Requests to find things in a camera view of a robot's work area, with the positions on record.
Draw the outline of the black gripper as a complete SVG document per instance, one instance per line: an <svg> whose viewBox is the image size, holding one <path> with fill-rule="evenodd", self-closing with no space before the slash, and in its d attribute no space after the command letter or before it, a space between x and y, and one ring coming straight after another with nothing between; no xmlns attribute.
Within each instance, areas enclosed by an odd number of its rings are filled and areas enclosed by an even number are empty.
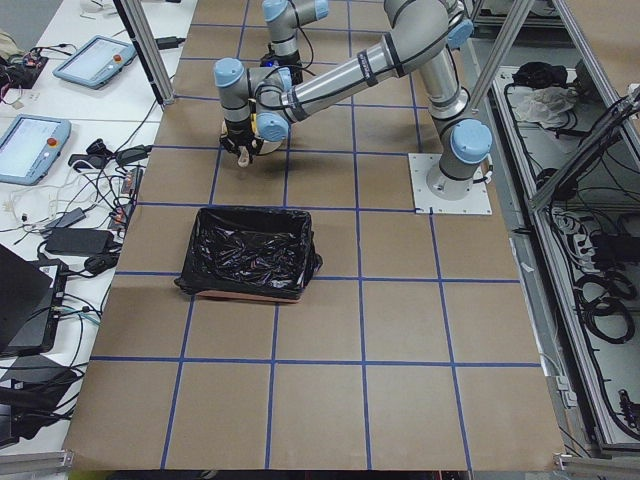
<svg viewBox="0 0 640 480"><path fill-rule="evenodd" d="M241 154L242 147L250 155L257 155L263 146L263 140L254 132L250 118L239 122L225 119L219 142L227 152L235 155Z"/></svg>

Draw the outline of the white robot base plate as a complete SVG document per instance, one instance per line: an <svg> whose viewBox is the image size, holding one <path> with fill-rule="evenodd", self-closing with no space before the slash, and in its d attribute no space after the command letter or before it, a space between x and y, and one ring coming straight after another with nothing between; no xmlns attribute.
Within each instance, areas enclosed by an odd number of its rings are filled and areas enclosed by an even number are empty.
<svg viewBox="0 0 640 480"><path fill-rule="evenodd" d="M414 211L436 215L491 215L482 168L478 167L471 179L452 180L440 171L440 157L437 153L408 154Z"/></svg>

